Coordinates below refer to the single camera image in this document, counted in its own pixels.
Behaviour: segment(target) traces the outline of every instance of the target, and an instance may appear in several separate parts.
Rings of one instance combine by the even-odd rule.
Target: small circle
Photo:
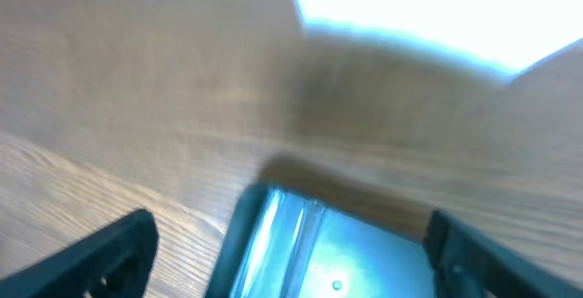
[[[341,282],[340,282],[340,281],[338,281],[338,280],[336,280],[336,281],[334,281],[334,282],[332,283],[332,288],[333,288],[335,291],[339,291],[339,290],[341,290],[341,289],[342,289],[342,287],[343,287],[343,283],[341,283]]]

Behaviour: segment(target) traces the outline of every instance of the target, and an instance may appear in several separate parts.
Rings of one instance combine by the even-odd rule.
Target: wooden surface
[[[395,49],[292,0],[0,0],[0,276],[145,206],[148,296],[201,296],[259,179],[417,237],[446,208],[583,286],[583,51],[497,87]]]

